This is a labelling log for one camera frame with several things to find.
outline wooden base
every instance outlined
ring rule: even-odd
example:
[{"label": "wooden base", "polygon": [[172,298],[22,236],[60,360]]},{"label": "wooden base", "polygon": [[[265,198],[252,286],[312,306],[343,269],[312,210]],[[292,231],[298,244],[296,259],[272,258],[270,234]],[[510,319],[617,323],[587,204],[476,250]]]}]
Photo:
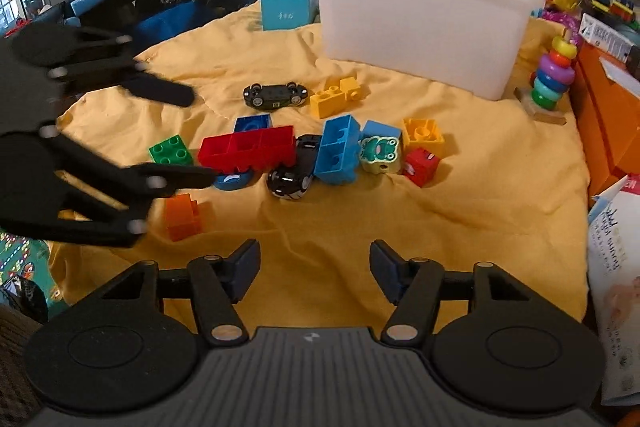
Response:
[{"label": "wooden base", "polygon": [[560,111],[548,111],[535,103],[531,98],[530,89],[527,89],[526,87],[516,87],[514,94],[516,95],[516,98],[520,100],[524,110],[531,118],[533,118],[533,120],[545,123],[555,123],[556,125],[564,125],[566,123],[566,118]]}]

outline white plastic bin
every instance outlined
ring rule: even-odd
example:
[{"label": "white plastic bin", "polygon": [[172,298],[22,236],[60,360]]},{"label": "white plastic bin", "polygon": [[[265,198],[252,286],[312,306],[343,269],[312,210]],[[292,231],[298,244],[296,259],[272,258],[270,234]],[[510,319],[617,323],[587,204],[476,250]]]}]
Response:
[{"label": "white plastic bin", "polygon": [[320,0],[326,54],[498,100],[544,0]]}]

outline green building block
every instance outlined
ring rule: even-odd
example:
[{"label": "green building block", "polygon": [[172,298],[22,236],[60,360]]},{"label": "green building block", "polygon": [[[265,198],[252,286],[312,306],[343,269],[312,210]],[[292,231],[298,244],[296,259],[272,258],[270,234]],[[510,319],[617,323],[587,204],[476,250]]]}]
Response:
[{"label": "green building block", "polygon": [[193,165],[193,158],[179,135],[155,144],[149,149],[149,154],[156,163]]}]

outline yellow tablecloth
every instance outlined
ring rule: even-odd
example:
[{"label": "yellow tablecloth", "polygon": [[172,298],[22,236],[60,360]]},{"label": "yellow tablecloth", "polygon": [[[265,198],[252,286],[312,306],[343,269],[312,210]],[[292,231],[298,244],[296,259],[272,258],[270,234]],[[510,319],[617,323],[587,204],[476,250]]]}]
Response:
[{"label": "yellow tablecloth", "polygon": [[[395,71],[329,60],[322,54],[321,25],[263,32],[259,5],[163,42],[142,57],[152,71],[193,86],[192,107],[148,102],[116,87],[85,95],[61,117],[60,127],[119,165],[148,161],[148,147],[174,134],[196,156],[205,137],[229,133],[237,117],[255,114],[242,99],[249,84],[295,81],[318,90],[329,78],[357,76],[367,97],[350,112],[361,125],[434,118],[448,156],[428,188],[401,175],[360,171],[352,185],[316,180],[300,201],[273,197],[264,177],[234,192],[191,190],[204,203],[200,235],[172,243],[159,200],[150,233],[134,248],[54,245],[52,275],[74,303],[136,261],[184,267],[204,254],[228,255],[255,237],[262,245],[262,269],[237,306],[250,330],[369,325],[379,331],[392,307],[370,275],[368,255],[372,240],[385,239],[406,258],[430,257],[451,270],[493,261],[580,319],[587,294],[588,170],[575,121],[564,102],[565,126],[534,122],[509,95],[517,83],[527,82],[543,46],[558,32],[552,23],[532,20],[500,102]],[[460,54],[466,45],[473,43],[461,42]],[[293,124],[297,135],[322,131],[308,105],[283,108],[272,118],[274,125]],[[464,309],[464,303],[443,306],[440,324]],[[166,311],[193,327],[189,303],[168,303]]]}]

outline teal box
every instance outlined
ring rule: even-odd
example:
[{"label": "teal box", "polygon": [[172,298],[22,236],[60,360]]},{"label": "teal box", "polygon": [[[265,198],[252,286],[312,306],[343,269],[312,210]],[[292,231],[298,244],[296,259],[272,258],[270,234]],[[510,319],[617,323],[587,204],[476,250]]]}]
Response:
[{"label": "teal box", "polygon": [[316,0],[260,0],[262,29],[292,30],[316,18]]}]

